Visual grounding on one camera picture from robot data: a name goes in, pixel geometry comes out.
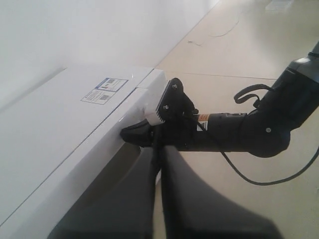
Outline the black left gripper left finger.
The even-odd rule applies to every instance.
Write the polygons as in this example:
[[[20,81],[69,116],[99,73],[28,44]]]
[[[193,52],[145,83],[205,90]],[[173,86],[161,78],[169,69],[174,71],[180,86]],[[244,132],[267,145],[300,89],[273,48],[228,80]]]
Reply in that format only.
[[[117,179],[104,169],[49,234],[50,239],[151,239],[156,177],[152,148],[144,148]]]

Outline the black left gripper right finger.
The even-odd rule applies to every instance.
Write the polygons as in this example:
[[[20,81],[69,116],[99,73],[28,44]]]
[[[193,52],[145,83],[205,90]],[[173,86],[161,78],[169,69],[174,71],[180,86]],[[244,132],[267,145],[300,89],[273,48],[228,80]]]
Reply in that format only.
[[[173,146],[160,151],[168,239],[281,239],[269,219],[227,199],[204,182]]]

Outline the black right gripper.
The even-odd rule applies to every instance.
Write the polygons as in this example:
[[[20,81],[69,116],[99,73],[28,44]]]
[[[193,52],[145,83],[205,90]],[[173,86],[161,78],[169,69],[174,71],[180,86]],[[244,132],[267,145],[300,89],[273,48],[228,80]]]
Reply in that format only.
[[[224,151],[224,113],[183,117],[157,126],[145,119],[123,128],[120,137],[140,147],[151,147],[158,138],[160,145],[174,146],[179,151]]]

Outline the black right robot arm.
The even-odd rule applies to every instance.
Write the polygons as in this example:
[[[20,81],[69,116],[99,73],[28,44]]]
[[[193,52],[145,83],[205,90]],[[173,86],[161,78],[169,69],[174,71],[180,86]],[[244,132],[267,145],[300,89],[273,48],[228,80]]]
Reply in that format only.
[[[247,152],[267,158],[286,150],[292,130],[319,106],[319,49],[292,61],[272,86],[255,84],[234,96],[237,104],[254,98],[250,113],[199,114],[180,79],[171,79],[154,117],[121,130],[128,143],[156,142],[180,151]]]

